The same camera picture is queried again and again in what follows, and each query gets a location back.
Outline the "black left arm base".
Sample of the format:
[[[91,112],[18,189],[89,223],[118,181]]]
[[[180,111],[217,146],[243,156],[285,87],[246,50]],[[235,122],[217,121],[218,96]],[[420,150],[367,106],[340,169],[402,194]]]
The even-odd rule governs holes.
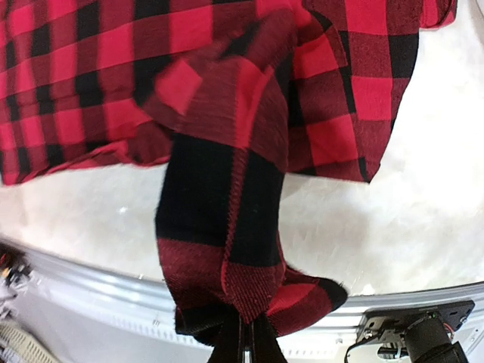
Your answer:
[[[32,280],[32,268],[24,252],[1,244],[1,285],[19,292]]]

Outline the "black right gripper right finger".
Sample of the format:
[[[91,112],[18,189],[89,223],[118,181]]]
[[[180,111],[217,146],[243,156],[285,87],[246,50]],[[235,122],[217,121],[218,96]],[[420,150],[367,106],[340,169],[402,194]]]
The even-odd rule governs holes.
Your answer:
[[[260,315],[251,324],[251,362],[287,363],[266,315]]]

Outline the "perforated green storage basket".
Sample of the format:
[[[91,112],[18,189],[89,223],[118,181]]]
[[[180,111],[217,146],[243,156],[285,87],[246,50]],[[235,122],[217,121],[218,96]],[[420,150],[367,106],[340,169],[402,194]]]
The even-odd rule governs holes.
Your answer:
[[[32,334],[15,324],[1,324],[1,362],[58,363]]]

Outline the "aluminium front rail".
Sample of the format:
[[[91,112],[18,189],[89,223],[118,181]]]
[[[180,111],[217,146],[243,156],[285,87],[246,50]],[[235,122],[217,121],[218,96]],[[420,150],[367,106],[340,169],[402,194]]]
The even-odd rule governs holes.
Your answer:
[[[1,285],[3,312],[31,332],[62,362],[205,362],[208,347],[174,328],[166,285],[129,277],[7,244],[25,253],[32,280],[19,292]],[[280,339],[291,362],[344,362],[364,313],[473,300],[454,340],[470,360],[483,351],[483,285],[416,293],[355,296],[313,327]],[[376,361],[377,345],[361,346],[349,362]]]

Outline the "red black plaid flannel shirt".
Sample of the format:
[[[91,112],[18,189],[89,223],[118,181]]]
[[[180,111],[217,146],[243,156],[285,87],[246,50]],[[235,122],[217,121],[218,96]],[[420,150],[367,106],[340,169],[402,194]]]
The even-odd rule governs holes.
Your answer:
[[[155,223],[180,334],[244,348],[344,304],[284,260],[284,176],[369,182],[454,1],[3,1],[1,176],[168,166]]]

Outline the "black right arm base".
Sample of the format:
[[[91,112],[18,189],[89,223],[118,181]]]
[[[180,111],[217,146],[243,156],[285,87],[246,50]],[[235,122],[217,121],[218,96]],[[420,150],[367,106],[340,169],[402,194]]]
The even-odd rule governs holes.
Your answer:
[[[355,343],[345,354],[361,346],[378,345],[377,355],[393,359],[408,357],[411,362],[467,362],[455,333],[475,307],[473,300],[434,306],[373,309],[364,313]]]

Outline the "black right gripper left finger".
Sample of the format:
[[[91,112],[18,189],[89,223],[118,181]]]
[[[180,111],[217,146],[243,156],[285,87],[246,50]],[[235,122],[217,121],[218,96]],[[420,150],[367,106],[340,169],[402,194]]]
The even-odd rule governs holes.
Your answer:
[[[244,362],[244,323],[239,315],[228,316],[216,339],[208,363]]]

